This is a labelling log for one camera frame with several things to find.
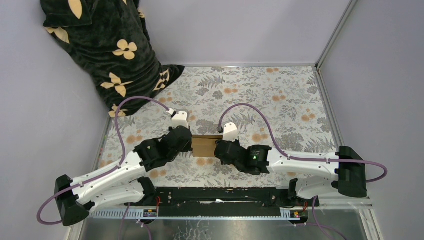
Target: floral tablecloth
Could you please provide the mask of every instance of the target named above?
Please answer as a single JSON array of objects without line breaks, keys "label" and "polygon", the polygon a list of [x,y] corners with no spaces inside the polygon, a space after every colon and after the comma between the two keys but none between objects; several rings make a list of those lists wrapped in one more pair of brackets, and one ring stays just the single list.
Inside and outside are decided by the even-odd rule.
[{"label": "floral tablecloth", "polygon": [[[228,107],[249,103],[267,117],[282,149],[314,153],[336,150],[311,67],[187,67],[181,78],[156,99],[170,108],[189,110],[193,135],[217,134],[219,118]],[[273,146],[266,124],[254,110],[236,107],[227,114],[227,120],[237,124],[243,147]],[[170,124],[169,114],[154,103],[119,119],[127,151],[143,140],[166,134]],[[99,167],[119,160],[121,155],[112,125]],[[191,152],[144,176],[150,177],[156,187],[288,187],[291,179],[305,177],[294,172],[252,176],[221,165],[217,158],[193,157]]]}]

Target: black cloth with yellow flowers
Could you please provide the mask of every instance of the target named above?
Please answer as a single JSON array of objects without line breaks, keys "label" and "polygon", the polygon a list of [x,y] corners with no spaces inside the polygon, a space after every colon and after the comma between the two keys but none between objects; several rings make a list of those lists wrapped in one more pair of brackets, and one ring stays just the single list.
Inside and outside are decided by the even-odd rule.
[{"label": "black cloth with yellow flowers", "polygon": [[146,100],[117,106],[126,98],[154,98],[177,80],[184,66],[164,65],[150,44],[140,0],[41,0],[43,26],[87,71],[109,107],[109,115],[129,116]]}]

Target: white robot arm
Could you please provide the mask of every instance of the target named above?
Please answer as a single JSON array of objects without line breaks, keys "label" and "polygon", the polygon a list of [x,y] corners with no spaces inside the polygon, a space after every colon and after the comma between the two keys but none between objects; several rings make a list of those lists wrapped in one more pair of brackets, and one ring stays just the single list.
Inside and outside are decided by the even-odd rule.
[{"label": "white robot arm", "polygon": [[128,153],[124,161],[115,161],[83,176],[70,178],[63,175],[56,179],[55,193],[79,185],[55,199],[64,226],[74,225],[100,208],[152,201],[155,188],[147,177],[140,177],[137,182],[127,185],[115,185],[163,167],[174,161],[179,153],[192,150],[192,133],[187,121],[189,113],[172,109],[168,113],[172,116],[169,133],[143,141]]},{"label": "white robot arm", "polygon": [[353,198],[367,196],[365,165],[341,163],[330,159],[362,159],[350,147],[341,146],[339,152],[307,153],[284,151],[275,147],[240,146],[237,126],[233,122],[222,124],[222,140],[217,141],[215,157],[224,165],[234,165],[240,172],[259,175],[294,172],[312,177],[293,179],[289,191],[294,198],[310,200],[321,194],[339,192]]}]

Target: brown cardboard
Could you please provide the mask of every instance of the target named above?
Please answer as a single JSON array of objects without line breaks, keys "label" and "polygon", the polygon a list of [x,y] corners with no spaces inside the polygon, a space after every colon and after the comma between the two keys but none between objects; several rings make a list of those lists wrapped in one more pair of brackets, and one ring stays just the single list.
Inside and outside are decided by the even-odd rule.
[{"label": "brown cardboard", "polygon": [[193,157],[214,158],[216,141],[221,139],[222,135],[193,135],[191,139]]}]

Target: metal floor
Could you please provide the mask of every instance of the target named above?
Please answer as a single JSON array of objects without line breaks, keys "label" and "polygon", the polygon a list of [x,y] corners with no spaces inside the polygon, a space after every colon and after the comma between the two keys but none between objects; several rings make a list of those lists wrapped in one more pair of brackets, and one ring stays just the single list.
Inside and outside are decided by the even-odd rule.
[{"label": "metal floor", "polygon": [[[321,224],[331,225],[349,240],[366,240],[361,217],[355,210],[317,211]],[[314,223],[310,216],[309,223]],[[89,218],[81,240],[116,240],[120,219]],[[148,225],[154,240],[328,240],[316,226],[296,226],[288,221],[267,220],[156,220]],[[123,240],[148,240],[146,228],[126,220]],[[333,234],[335,240],[342,239]]]}]

